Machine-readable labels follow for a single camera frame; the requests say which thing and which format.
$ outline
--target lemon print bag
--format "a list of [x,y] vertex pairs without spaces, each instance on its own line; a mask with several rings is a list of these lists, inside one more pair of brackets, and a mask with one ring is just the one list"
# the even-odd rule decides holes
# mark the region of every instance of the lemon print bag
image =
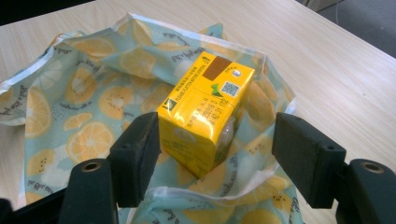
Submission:
[[276,112],[291,112],[294,94],[264,54],[223,39],[221,24],[194,33],[131,14],[92,35],[55,37],[0,83],[0,123],[26,130],[20,201],[67,187],[76,164],[105,158],[207,51],[256,70],[227,159],[197,179],[161,153],[145,200],[119,209],[120,223],[303,223],[271,154]]

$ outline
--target gray floor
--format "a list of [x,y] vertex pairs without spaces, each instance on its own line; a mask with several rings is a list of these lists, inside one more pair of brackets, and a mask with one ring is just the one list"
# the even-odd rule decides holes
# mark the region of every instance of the gray floor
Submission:
[[344,0],[318,14],[396,58],[396,0]]

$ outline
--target juice box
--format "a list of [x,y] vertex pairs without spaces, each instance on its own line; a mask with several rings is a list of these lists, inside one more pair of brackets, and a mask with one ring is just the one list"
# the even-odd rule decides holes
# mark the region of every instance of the juice box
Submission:
[[224,161],[253,74],[202,52],[157,109],[161,148],[200,178]]

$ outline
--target wood grain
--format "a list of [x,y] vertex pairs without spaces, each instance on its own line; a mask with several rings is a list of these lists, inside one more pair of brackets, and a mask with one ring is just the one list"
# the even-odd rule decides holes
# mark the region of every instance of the wood grain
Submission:
[[[222,22],[232,42],[269,55],[297,95],[295,114],[347,150],[396,170],[396,60],[293,0],[97,0],[0,27],[0,80],[39,56],[63,32],[87,34],[126,12],[198,31]],[[23,127],[0,126],[0,197],[17,206]],[[306,223],[334,223],[332,210],[312,210]]]

